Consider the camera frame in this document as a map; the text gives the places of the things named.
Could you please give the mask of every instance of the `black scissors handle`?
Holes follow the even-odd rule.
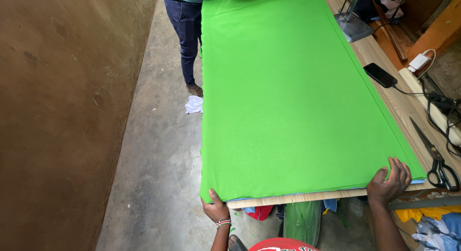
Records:
[[[451,185],[450,180],[448,179],[445,171],[449,171],[451,176],[455,180],[455,185]],[[437,178],[437,183],[431,181],[429,177],[433,174]],[[448,165],[445,165],[445,160],[434,159],[432,163],[432,169],[427,173],[427,180],[430,184],[434,185],[437,188],[446,188],[448,191],[460,191],[461,183],[458,177],[458,174]]]

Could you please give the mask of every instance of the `green plastic bag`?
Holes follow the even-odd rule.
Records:
[[[285,206],[284,238],[301,240],[311,246],[320,235],[322,201],[296,202]]]

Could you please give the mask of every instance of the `wooden table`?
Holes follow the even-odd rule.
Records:
[[[326,0],[328,6],[331,9],[332,14],[338,12],[341,6],[344,3],[344,0]],[[391,63],[389,58],[384,54],[381,47],[375,41],[373,36],[368,36],[364,39],[361,39],[357,42],[350,44],[354,50],[355,55],[359,59],[362,66],[365,66],[369,63],[376,63],[381,66],[383,69],[388,71],[392,76],[397,78],[398,86],[403,91],[410,91],[406,83],[400,77],[397,69]],[[446,163],[450,165],[458,174],[461,175],[461,160],[456,157],[448,154],[445,149],[445,138],[437,132],[437,130],[429,124],[427,119],[426,112],[420,102],[414,97],[409,95],[404,95],[393,88],[385,89],[373,81],[375,88],[377,89],[379,95],[383,99],[390,113],[394,117],[398,126],[400,127],[403,135],[413,149],[416,157],[420,161],[422,167],[427,172],[432,166],[432,158],[424,147],[423,142],[419,138],[415,129],[413,128],[410,119],[411,116],[418,126],[423,130],[424,134],[429,138],[429,140],[439,147],[439,151],[446,160]],[[408,187],[407,190],[421,190],[421,189],[432,189],[434,188],[429,182],[423,184],[412,184]],[[276,196],[276,197],[265,197],[257,199],[247,199],[239,201],[228,201],[228,208],[243,208],[243,207],[254,207],[254,206],[263,206],[263,205],[274,205],[282,203],[291,203],[291,202],[305,202],[305,201],[315,201],[315,200],[324,200],[324,199],[333,199],[333,198],[343,198],[343,197],[352,197],[352,196],[361,196],[366,195],[365,189],[353,189],[353,190],[336,190],[336,191],[324,191],[324,192],[315,192],[315,193],[303,193],[303,194],[293,194],[285,196]]]

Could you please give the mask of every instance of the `sandal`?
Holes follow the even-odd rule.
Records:
[[[234,245],[232,245],[231,248],[229,246],[231,245],[231,238],[234,237]],[[243,243],[240,241],[238,236],[235,235],[230,235],[229,236],[229,242],[227,243],[227,248],[229,251],[248,251],[247,248],[243,245]]]
[[[186,84],[186,88],[195,96],[199,96],[200,98],[203,98],[203,90],[200,88],[198,85],[193,85],[193,86],[188,86]]]

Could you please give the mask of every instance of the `person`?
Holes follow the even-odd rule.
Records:
[[[179,37],[181,68],[186,88],[203,97],[203,90],[195,83],[194,61],[201,45],[201,6],[203,0],[164,0],[166,13]]]
[[[390,158],[390,173],[387,180],[388,168],[379,169],[371,182],[366,187],[368,203],[372,211],[373,223],[375,225],[375,245],[377,251],[409,251],[403,240],[397,225],[392,220],[387,205],[390,201],[402,194],[411,183],[411,172],[405,163],[398,158]],[[230,236],[231,228],[230,213],[223,204],[218,194],[210,189],[211,200],[214,204],[205,203],[202,199],[204,213],[217,224],[216,236],[211,251],[247,251],[245,246],[235,235]],[[249,251],[275,251],[275,250],[296,250],[296,251],[318,251],[308,244],[296,239],[274,238],[257,243]]]

